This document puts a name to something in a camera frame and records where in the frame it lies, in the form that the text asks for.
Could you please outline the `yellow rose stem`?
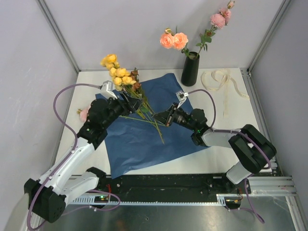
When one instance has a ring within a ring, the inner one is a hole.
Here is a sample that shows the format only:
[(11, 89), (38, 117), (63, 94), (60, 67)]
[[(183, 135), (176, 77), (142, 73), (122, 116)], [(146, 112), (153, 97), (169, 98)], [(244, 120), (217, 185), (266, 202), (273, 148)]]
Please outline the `yellow rose stem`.
[[(138, 98), (132, 93), (131, 86), (136, 82), (130, 76), (131, 71), (128, 71), (126, 68), (122, 68), (117, 60), (116, 54), (108, 54), (101, 60), (101, 66), (105, 67), (109, 71), (109, 75), (112, 79), (113, 84), (115, 85), (115, 89), (117, 91), (123, 91), (128, 94), (128, 96), (133, 98)], [(149, 113), (143, 113), (140, 108), (137, 110), (137, 115), (141, 118), (141, 120), (145, 120), (146, 122), (152, 124), (157, 130), (160, 139), (164, 142), (162, 132), (159, 128), (162, 125), (161, 122), (158, 122), (152, 115)]]

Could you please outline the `blue wrapping paper sheet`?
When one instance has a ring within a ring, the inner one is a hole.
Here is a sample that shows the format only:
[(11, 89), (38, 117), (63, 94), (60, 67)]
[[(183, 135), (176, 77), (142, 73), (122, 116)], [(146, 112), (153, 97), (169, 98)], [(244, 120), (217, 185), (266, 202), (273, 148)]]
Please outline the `blue wrapping paper sheet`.
[[(176, 92), (182, 90), (173, 73), (142, 82), (141, 86), (155, 112), (178, 102)], [(168, 128), (159, 125), (163, 143), (153, 124), (136, 119), (141, 117), (137, 114), (119, 117), (107, 129), (107, 137), (93, 154), (95, 166), (112, 178), (210, 149), (196, 146), (191, 140), (193, 132), (177, 124)]]

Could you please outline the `large pink rose stem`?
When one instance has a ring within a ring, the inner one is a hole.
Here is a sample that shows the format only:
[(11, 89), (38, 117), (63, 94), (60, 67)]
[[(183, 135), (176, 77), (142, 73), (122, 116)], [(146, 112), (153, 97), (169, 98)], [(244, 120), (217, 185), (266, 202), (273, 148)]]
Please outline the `large pink rose stem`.
[[(85, 108), (85, 109), (78, 109), (78, 110), (77, 110), (77, 114), (78, 114), (79, 119), (80, 119), (81, 122), (84, 123), (84, 122), (87, 121), (89, 109), (90, 109), (90, 106), (88, 106), (88, 107)], [(145, 120), (141, 120), (141, 119), (135, 119), (135, 118), (130, 118), (130, 119), (145, 122)]]

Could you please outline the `cream printed ribbon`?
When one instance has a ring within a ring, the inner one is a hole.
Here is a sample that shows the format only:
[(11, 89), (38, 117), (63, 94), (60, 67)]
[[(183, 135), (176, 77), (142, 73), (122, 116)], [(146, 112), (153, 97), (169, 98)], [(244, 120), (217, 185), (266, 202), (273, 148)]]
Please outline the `cream printed ribbon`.
[[(208, 90), (208, 91), (219, 91), (221, 89), (224, 90), (224, 97), (227, 99), (229, 97), (229, 84), (231, 83), (233, 85), (233, 88), (238, 96), (241, 98), (249, 100), (250, 97), (248, 94), (241, 92), (238, 88), (238, 84), (236, 80), (231, 76), (231, 71), (230, 69), (218, 69), (214, 71), (207, 71), (203, 72), (201, 74), (201, 83), (203, 87)], [(218, 86), (211, 86), (210, 81), (214, 81), (218, 83)]]

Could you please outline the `pink leafy flower stem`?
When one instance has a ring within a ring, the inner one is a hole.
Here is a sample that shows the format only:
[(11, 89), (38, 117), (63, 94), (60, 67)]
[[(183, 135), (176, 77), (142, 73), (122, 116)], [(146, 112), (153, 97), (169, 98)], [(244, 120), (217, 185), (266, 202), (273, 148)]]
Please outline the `pink leafy flower stem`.
[(181, 53), (185, 54), (186, 57), (196, 60), (196, 55), (189, 52), (187, 48), (188, 37), (186, 34), (174, 33), (170, 28), (166, 28), (164, 33), (160, 37), (160, 45), (165, 49), (175, 49), (181, 51)]

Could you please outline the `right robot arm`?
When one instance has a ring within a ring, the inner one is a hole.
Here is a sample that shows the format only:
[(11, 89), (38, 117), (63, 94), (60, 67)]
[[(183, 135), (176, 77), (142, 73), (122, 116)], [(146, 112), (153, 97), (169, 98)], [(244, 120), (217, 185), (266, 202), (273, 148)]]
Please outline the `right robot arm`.
[(227, 193), (235, 192), (242, 180), (269, 167), (270, 160), (277, 153), (274, 145), (253, 125), (247, 124), (236, 130), (211, 128), (202, 109), (193, 109), (188, 114), (173, 103), (153, 117), (167, 127), (176, 123), (193, 131), (191, 139), (197, 146), (233, 149), (239, 162), (226, 172), (226, 178), (222, 181), (222, 188)]

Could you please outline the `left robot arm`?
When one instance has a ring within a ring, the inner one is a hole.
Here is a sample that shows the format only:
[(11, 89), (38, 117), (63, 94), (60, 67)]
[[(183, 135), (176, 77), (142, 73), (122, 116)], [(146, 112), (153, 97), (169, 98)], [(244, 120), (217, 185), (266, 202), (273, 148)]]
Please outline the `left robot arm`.
[(38, 180), (29, 179), (24, 192), (29, 195), (29, 211), (49, 223), (55, 222), (69, 203), (82, 194), (106, 188), (105, 173), (95, 167), (89, 168), (73, 182), (68, 180), (74, 170), (100, 146), (107, 136), (107, 128), (119, 117), (135, 113), (142, 100), (121, 93), (121, 98), (96, 99), (91, 105), (87, 119), (66, 154)]

